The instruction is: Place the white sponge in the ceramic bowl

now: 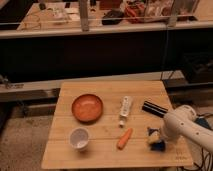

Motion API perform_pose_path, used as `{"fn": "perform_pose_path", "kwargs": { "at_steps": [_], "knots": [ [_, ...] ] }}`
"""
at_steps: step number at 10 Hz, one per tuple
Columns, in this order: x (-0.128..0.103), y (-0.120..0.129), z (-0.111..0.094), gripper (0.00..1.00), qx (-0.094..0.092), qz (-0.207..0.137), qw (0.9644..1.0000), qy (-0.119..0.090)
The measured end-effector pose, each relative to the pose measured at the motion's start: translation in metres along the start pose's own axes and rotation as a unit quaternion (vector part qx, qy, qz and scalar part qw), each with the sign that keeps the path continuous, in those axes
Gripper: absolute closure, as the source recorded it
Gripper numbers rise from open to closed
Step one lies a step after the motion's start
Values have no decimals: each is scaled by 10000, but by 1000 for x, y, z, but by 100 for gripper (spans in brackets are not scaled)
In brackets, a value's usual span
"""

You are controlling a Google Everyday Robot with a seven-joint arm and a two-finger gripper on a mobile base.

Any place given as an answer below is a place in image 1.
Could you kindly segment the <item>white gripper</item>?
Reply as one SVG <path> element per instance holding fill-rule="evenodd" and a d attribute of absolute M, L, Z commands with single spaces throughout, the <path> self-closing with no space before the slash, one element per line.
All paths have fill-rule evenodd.
<path fill-rule="evenodd" d="M 151 145 L 152 151 L 164 151 L 166 149 L 165 143 L 168 143 L 169 140 L 168 140 L 168 137 L 166 136 L 165 132 L 161 128 L 159 128 L 159 137 L 162 141 L 160 141 L 158 143 L 153 143 Z"/>

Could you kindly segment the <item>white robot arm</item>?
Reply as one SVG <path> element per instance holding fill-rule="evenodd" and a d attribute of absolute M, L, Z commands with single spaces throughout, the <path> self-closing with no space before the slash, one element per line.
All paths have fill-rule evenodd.
<path fill-rule="evenodd" d="M 213 131 L 195 123 L 196 111 L 189 105 L 173 110 L 154 108 L 152 114 L 161 117 L 160 135 L 166 141 L 175 141 L 183 136 L 213 154 Z"/>

